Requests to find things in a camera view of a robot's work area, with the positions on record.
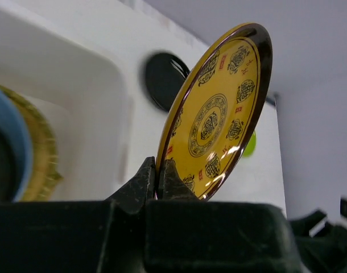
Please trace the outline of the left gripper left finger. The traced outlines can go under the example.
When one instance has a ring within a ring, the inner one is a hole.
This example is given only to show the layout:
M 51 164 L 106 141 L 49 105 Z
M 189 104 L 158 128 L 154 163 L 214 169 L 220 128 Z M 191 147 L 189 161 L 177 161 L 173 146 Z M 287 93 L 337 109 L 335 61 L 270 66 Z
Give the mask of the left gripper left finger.
M 155 159 L 98 201 L 0 203 L 0 272 L 144 272 Z

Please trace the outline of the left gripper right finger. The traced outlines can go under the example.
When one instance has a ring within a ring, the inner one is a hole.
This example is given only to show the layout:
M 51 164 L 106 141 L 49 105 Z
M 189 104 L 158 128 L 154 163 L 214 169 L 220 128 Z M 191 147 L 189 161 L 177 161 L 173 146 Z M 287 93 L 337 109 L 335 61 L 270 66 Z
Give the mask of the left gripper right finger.
M 175 163 L 160 172 L 162 196 L 145 207 L 147 272 L 300 272 L 291 227 L 279 207 L 198 200 Z

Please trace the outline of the round bamboo tray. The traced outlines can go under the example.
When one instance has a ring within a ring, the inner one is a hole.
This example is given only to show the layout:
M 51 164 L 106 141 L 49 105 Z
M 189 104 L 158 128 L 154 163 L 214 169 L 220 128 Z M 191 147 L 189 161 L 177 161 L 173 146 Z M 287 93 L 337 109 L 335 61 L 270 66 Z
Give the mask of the round bamboo tray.
M 0 90 L 21 112 L 32 141 L 32 173 L 20 200 L 47 201 L 63 178 L 57 171 L 57 146 L 52 127 L 29 100 L 2 85 Z

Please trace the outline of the lime green plate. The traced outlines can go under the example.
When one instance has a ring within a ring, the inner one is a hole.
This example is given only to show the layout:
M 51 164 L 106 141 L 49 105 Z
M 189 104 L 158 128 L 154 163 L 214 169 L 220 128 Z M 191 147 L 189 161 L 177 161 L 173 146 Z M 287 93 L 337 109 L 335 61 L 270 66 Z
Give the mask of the lime green plate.
M 256 132 L 254 131 L 250 137 L 250 140 L 246 148 L 243 151 L 242 156 L 245 158 L 252 156 L 252 154 L 255 151 L 256 143 L 257 143 L 257 137 L 256 137 Z

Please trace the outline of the light blue plate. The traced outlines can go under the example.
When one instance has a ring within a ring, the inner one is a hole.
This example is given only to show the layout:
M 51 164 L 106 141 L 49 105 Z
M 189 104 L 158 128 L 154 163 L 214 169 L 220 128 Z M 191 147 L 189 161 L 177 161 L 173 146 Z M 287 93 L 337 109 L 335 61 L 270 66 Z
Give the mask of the light blue plate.
M 18 202 L 32 174 L 32 140 L 22 113 L 0 88 L 0 200 Z

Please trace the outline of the yellow patterned plate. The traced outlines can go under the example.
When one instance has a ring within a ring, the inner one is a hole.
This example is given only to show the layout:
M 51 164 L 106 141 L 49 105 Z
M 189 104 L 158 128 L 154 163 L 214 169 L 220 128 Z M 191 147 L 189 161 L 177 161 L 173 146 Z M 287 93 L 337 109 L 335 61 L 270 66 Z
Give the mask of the yellow patterned plate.
M 193 67 L 169 111 L 156 172 L 172 160 L 201 200 L 228 179 L 255 131 L 272 71 L 272 44 L 258 23 L 232 28 Z

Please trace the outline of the black round plate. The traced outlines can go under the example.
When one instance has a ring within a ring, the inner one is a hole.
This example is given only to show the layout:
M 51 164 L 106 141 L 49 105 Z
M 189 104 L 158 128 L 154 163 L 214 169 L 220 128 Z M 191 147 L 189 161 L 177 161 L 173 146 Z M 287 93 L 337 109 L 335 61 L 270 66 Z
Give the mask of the black round plate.
M 169 112 L 190 72 L 187 65 L 176 55 L 158 51 L 144 62 L 142 80 L 147 94 L 158 108 Z

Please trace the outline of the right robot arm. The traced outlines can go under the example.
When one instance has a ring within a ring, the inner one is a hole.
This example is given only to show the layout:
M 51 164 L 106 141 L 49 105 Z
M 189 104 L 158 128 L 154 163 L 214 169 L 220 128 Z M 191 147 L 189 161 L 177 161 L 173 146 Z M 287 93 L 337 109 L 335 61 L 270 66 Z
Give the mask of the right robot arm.
M 340 200 L 341 221 L 332 223 L 320 209 L 290 221 L 306 272 L 347 272 L 347 197 Z

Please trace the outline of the white plastic bin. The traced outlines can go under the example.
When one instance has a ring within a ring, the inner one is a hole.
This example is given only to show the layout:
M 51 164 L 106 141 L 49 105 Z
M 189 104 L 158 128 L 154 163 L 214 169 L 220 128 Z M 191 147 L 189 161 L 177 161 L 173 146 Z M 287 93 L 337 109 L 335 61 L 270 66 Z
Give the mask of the white plastic bin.
M 49 199 L 102 200 L 120 187 L 130 101 L 115 60 L 0 1 L 0 85 L 34 104 L 52 127 L 63 178 Z

